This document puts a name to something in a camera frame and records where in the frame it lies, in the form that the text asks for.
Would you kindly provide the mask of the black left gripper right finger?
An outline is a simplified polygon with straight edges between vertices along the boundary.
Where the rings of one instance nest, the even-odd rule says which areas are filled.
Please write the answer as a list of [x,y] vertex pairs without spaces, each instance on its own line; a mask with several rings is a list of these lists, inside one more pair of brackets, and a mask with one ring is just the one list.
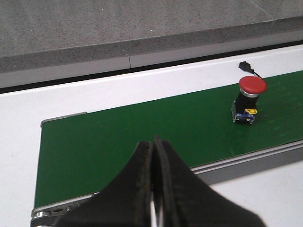
[[159,227],[263,227],[261,218],[195,175],[168,140],[154,138],[152,183]]

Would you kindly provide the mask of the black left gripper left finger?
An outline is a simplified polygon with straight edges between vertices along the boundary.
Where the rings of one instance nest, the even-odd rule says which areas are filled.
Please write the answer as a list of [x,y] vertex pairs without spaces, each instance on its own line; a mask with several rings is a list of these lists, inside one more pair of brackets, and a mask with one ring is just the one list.
[[151,160],[151,143],[140,141],[122,171],[99,194],[59,218],[56,226],[151,226]]

